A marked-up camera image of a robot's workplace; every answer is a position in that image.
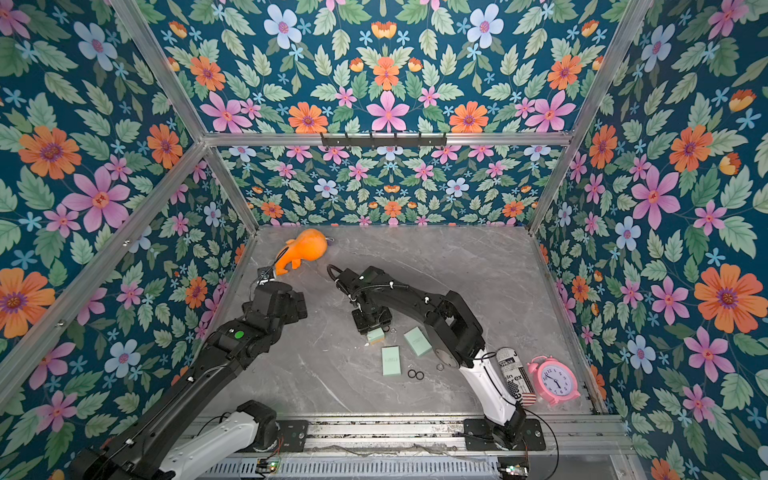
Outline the mint green box lid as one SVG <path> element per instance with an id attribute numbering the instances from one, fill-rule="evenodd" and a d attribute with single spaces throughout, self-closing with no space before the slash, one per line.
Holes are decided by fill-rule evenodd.
<path id="1" fill-rule="evenodd" d="M 383 347 L 381 349 L 382 374 L 385 377 L 399 376 L 402 374 L 400 349 L 398 346 Z"/>

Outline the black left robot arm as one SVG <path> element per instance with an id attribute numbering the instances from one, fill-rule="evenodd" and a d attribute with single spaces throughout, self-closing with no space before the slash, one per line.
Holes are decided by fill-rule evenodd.
<path id="1" fill-rule="evenodd" d="M 230 454 L 265 449 L 276 435 L 276 413 L 247 401 L 218 427 L 174 450 L 179 438 L 229 383 L 275 345 L 285 326 L 308 315 L 303 293 L 268 281 L 257 286 L 242 315 L 211 333 L 193 365 L 153 406 L 99 449 L 81 451 L 74 479 L 196 479 Z"/>

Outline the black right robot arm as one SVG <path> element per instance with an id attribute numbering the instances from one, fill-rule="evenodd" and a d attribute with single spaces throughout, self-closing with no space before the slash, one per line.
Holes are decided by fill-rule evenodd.
<path id="1" fill-rule="evenodd" d="M 357 273 L 329 265 L 327 273 L 354 306 L 352 318 L 359 333 L 390 325 L 394 311 L 417 321 L 440 361 L 457 369 L 469 384 L 495 445 L 510 450 L 522 441 L 526 411 L 493 364 L 496 355 L 486 350 L 483 328 L 459 293 L 425 292 L 374 266 Z"/>

